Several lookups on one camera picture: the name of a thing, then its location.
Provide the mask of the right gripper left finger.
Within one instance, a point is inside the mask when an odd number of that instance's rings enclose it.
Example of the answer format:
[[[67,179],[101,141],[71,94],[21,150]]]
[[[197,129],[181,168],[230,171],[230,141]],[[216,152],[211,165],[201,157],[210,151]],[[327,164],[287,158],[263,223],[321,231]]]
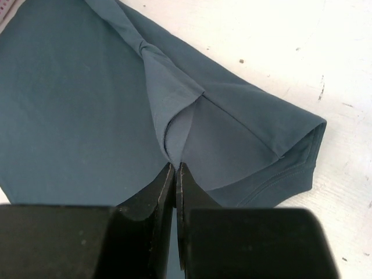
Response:
[[[174,168],[118,206],[1,206],[2,278],[165,278]]]

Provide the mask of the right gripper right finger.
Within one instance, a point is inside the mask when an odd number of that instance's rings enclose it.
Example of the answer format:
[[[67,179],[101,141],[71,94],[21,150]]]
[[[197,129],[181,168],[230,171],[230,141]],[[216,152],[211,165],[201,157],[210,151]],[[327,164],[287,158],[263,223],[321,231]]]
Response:
[[[321,224],[301,208],[225,208],[181,164],[176,183],[186,278],[338,278]]]

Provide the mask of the teal blue t shirt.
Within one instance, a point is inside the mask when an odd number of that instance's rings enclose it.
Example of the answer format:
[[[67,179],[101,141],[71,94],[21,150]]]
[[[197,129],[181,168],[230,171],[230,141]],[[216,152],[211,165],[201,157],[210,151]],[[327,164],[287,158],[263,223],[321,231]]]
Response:
[[[223,206],[312,187],[321,117],[247,83],[118,1],[26,1],[1,33],[1,188],[117,205],[185,163]]]

